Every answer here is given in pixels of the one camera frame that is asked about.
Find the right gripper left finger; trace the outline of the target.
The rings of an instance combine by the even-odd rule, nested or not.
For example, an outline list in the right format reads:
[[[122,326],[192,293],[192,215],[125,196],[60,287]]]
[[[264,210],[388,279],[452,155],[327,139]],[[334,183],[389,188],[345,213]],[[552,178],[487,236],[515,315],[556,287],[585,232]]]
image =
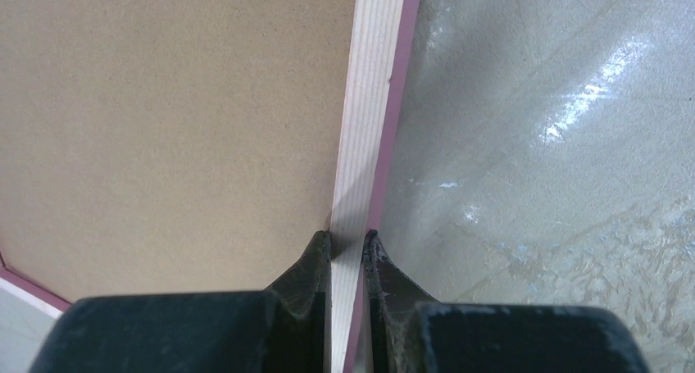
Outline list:
[[[330,365],[331,235],[317,231],[266,290],[277,298],[264,372],[324,372]]]

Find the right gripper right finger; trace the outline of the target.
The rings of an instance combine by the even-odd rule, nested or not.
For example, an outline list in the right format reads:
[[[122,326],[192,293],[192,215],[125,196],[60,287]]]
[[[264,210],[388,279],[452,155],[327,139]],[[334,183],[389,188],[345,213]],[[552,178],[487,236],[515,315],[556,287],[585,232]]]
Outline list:
[[[390,258],[377,230],[366,234],[370,346],[374,372],[437,372],[425,330],[425,308],[439,300],[424,291]]]

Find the pink picture frame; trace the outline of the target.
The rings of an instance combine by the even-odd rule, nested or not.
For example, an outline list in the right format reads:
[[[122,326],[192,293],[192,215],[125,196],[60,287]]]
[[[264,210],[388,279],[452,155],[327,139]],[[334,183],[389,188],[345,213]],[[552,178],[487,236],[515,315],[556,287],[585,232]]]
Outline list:
[[[330,369],[419,0],[1,0],[1,254],[56,295],[257,289],[334,236]]]

